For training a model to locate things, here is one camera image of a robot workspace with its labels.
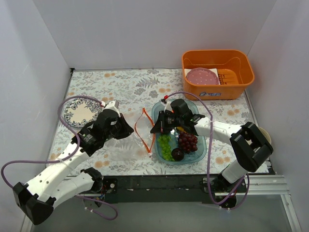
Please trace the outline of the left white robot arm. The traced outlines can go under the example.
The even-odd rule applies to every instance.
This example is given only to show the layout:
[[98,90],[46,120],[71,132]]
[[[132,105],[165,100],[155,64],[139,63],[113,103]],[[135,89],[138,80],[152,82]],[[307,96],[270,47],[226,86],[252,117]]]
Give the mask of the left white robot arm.
[[13,186],[16,204],[34,225],[46,221],[53,210],[75,195],[102,190],[102,174],[94,168],[70,179],[66,177],[110,139],[130,136],[133,128],[116,109],[104,109],[95,121],[87,123],[68,144],[64,152],[51,165],[26,183]]

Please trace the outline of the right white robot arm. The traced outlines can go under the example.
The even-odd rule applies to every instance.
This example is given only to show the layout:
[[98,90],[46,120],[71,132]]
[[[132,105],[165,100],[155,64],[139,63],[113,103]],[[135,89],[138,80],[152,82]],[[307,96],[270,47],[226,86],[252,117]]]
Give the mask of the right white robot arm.
[[232,125],[212,121],[201,114],[194,114],[183,99],[172,102],[163,100],[164,110],[150,133],[167,134],[175,127],[195,136],[209,136],[232,146],[236,161],[226,167],[218,180],[219,188],[229,192],[236,186],[236,181],[248,172],[254,173],[273,153],[273,147],[260,129],[252,122],[244,125]]

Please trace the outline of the green grape bunch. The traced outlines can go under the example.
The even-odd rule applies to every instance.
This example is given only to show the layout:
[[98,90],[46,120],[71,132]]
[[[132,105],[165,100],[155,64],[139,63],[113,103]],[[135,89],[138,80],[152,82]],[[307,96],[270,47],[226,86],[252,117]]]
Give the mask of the green grape bunch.
[[159,147],[161,149],[162,158],[166,161],[175,161],[172,157],[172,150],[169,142],[171,141],[171,136],[166,134],[161,134],[158,138]]

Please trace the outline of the red grape bunch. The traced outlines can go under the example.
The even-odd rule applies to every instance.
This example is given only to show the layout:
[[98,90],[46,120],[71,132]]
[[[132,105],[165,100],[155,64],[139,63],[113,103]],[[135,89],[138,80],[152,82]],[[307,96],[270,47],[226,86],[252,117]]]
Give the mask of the red grape bunch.
[[178,147],[186,154],[197,151],[197,137],[193,134],[180,132],[178,137]]

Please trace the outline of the clear zip top bag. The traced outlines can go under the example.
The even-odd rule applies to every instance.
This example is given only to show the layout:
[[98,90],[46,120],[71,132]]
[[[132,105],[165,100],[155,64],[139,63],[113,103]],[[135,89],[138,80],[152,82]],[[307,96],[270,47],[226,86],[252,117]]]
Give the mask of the clear zip top bag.
[[155,135],[150,133],[154,122],[145,108],[138,108],[124,117],[133,129],[133,133],[121,140],[125,150],[129,151],[134,158],[150,158],[155,142]]

